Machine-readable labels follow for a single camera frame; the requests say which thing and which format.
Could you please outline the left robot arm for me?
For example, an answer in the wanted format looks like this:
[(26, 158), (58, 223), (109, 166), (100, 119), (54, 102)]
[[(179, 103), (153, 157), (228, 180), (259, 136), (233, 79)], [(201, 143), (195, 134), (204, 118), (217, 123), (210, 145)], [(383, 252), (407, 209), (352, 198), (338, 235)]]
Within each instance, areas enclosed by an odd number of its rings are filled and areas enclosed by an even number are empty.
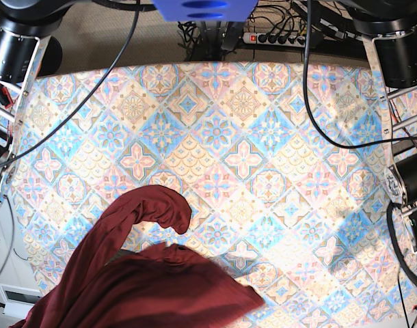
[(405, 261), (394, 219), (409, 222), (417, 262), (417, 110), (398, 112), (396, 100), (417, 91), (417, 1), (342, 1), (363, 38), (370, 67), (378, 73), (389, 120), (383, 124), (389, 166), (384, 182), (390, 196), (386, 220), (397, 260), (417, 287), (417, 271)]

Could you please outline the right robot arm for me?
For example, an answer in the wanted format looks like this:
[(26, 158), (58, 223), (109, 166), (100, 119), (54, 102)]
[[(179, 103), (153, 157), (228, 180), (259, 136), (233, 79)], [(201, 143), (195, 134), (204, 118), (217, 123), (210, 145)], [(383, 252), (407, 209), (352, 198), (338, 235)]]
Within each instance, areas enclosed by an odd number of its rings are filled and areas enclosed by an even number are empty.
[(52, 33), (74, 1), (0, 1), (0, 87), (14, 104), (0, 105), (0, 203), (16, 171), (26, 99), (42, 69)]

